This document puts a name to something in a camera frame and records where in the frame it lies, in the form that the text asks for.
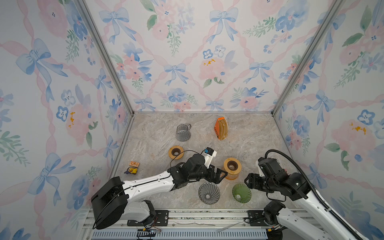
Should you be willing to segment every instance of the gray marble surface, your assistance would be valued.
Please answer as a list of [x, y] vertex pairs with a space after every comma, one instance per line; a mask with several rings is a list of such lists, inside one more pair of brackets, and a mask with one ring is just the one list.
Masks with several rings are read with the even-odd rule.
[[[225, 117], [229, 131], [227, 139], [219, 141], [214, 132], [217, 118]], [[182, 123], [190, 123], [191, 139], [179, 142], [175, 138], [176, 127]], [[174, 145], [180, 145], [184, 150], [201, 152], [206, 147], [217, 151], [212, 165], [222, 169], [226, 158], [234, 157], [242, 164], [242, 171], [235, 180], [224, 179], [218, 187], [220, 199], [213, 205], [204, 204], [198, 196], [198, 189], [206, 180], [189, 183], [186, 187], [171, 192], [154, 194], [145, 199], [152, 201], [155, 208], [264, 208], [270, 202], [265, 192], [251, 190], [252, 198], [246, 203], [237, 202], [232, 196], [232, 187], [243, 183], [248, 173], [258, 173], [256, 161], [264, 156], [269, 149], [277, 149], [289, 155], [275, 121], [271, 114], [246, 113], [139, 113], [135, 119], [123, 157], [116, 175], [121, 180], [137, 180], [161, 173], [169, 168], [171, 159], [168, 150]], [[185, 152], [178, 162], [186, 162], [194, 152]], [[277, 158], [281, 166], [291, 174], [295, 167], [278, 154], [270, 153]], [[130, 161], [140, 162], [136, 175], [124, 174]], [[283, 199], [279, 193], [269, 194], [270, 198]], [[289, 208], [299, 208], [290, 199], [285, 205]]]

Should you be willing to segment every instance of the glass pitcher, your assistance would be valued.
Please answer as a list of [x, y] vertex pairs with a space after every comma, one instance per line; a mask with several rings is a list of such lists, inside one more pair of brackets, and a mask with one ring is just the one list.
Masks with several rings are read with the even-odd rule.
[[189, 131], [191, 129], [191, 124], [180, 124], [177, 126], [176, 129], [176, 139], [180, 142], [185, 142], [186, 140], [191, 138], [191, 132]]

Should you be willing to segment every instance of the brown hole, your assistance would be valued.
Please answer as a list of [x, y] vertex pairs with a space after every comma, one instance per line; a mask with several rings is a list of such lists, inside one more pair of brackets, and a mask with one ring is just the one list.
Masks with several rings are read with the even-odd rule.
[[180, 151], [180, 149], [175, 148], [175, 149], [172, 150], [171, 153], [172, 153], [173, 156], [176, 157], [176, 156], [178, 156], [181, 153], [181, 151]]
[[235, 162], [235, 161], [229, 161], [228, 163], [227, 163], [227, 167], [230, 169], [230, 170], [232, 170], [232, 171], [236, 171], [237, 169], [238, 169], [238, 165], [237, 165], [237, 162]]

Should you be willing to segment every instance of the wallpapered wall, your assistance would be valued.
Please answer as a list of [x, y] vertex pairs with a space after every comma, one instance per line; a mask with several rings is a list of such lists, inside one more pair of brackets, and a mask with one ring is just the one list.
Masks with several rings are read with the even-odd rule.
[[332, 1], [86, 2], [130, 104], [151, 112], [272, 110]]
[[293, 158], [369, 239], [384, 239], [383, 8], [346, 1], [275, 115]]
[[76, 239], [128, 113], [71, 0], [0, 3], [0, 239]]

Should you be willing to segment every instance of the robotic arm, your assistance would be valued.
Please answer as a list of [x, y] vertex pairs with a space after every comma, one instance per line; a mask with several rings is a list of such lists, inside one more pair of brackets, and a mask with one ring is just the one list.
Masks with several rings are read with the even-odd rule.
[[[276, 159], [267, 158], [269, 152], [277, 152], [286, 157], [300, 173], [295, 172], [288, 175]], [[280, 229], [277, 231], [280, 232], [282, 227], [286, 227], [308, 240], [368, 240], [330, 207], [310, 183], [302, 169], [289, 156], [272, 149], [265, 154], [265, 158], [259, 158], [258, 166], [261, 170], [260, 174], [250, 173], [244, 180], [248, 188], [266, 192], [267, 197], [268, 193], [275, 191], [289, 197], [309, 212], [328, 233], [296, 216], [285, 208], [280, 200], [273, 199], [270, 199], [272, 202], [264, 208], [263, 218], [256, 221], [249, 218], [251, 226], [253, 222], [264, 220], [265, 223], [272, 226], [271, 233], [274, 232], [272, 229]]]
[[187, 162], [180, 162], [167, 171], [140, 180], [121, 181], [111, 178], [92, 196], [95, 224], [97, 229], [111, 226], [118, 220], [134, 220], [143, 226], [153, 225], [156, 212], [150, 201], [138, 199], [159, 192], [169, 192], [185, 187], [190, 182], [205, 179], [219, 184], [227, 172], [211, 165], [217, 152], [209, 147], [201, 154], [194, 154]]

